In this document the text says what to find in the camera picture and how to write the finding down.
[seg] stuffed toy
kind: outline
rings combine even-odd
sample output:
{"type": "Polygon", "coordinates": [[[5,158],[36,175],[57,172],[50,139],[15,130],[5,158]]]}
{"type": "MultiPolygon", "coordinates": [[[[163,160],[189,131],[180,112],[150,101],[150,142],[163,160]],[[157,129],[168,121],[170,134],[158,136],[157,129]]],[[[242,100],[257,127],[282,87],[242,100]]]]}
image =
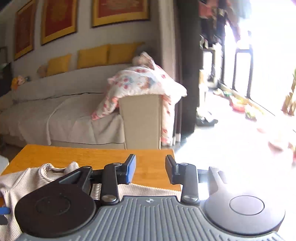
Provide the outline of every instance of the stuffed toy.
{"type": "Polygon", "coordinates": [[[13,78],[11,82],[11,89],[17,90],[18,86],[24,84],[25,82],[26,82],[25,78],[19,75],[18,77],[13,78]]]}

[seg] wooden table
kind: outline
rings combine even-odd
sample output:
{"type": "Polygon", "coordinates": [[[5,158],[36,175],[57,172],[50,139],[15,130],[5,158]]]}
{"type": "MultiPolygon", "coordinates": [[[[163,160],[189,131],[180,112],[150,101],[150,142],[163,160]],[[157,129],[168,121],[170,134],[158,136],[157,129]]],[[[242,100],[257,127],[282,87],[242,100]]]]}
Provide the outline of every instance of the wooden table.
{"type": "Polygon", "coordinates": [[[54,146],[26,145],[10,162],[2,175],[25,170],[28,167],[40,167],[51,163],[54,167],[63,168],[72,161],[80,167],[92,166],[103,169],[113,162],[125,162],[129,154],[136,155],[136,171],[132,183],[180,191],[180,185],[172,185],[165,171],[165,156],[174,152],[168,150],[102,150],[84,148],[65,148],[54,146]]]}

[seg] striped fabric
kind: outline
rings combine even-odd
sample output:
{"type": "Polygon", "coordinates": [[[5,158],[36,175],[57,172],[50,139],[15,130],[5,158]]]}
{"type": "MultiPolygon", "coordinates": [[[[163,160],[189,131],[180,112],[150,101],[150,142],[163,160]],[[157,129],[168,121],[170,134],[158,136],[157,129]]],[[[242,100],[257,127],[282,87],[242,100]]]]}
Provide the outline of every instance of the striped fabric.
{"type": "MultiPolygon", "coordinates": [[[[21,172],[0,176],[0,196],[3,196],[5,206],[9,207],[11,213],[5,215],[8,225],[0,225],[0,241],[14,241],[22,233],[15,219],[14,208],[17,202],[28,193],[66,175],[79,166],[72,162],[68,167],[59,169],[47,163],[41,167],[28,168],[21,172]]],[[[93,185],[90,196],[98,200],[100,195],[100,184],[93,185]]],[[[150,188],[136,184],[119,185],[118,192],[120,199],[123,196],[177,196],[181,197],[181,192],[150,188]]]]}

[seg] white logo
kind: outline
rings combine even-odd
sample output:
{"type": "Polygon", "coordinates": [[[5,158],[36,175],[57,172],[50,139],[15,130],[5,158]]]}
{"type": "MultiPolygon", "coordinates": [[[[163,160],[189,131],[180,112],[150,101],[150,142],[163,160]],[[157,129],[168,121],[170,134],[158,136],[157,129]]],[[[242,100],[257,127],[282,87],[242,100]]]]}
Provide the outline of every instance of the white logo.
{"type": "Polygon", "coordinates": [[[146,200],[146,202],[148,202],[148,203],[152,203],[152,202],[154,202],[154,200],[151,199],[151,198],[149,198],[149,199],[146,200]]]}

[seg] picture frame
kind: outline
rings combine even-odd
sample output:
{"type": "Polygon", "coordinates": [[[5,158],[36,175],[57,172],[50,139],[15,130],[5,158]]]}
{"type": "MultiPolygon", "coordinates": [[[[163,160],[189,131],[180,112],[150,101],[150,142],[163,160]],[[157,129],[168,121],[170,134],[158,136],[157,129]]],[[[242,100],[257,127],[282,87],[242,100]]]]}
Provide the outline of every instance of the picture frame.
{"type": "Polygon", "coordinates": [[[44,0],[41,45],[77,32],[78,0],[44,0]]]}
{"type": "Polygon", "coordinates": [[[93,28],[149,19],[149,0],[93,0],[93,28]]]}
{"type": "Polygon", "coordinates": [[[15,14],[14,60],[34,50],[36,0],[29,1],[15,14]]]}

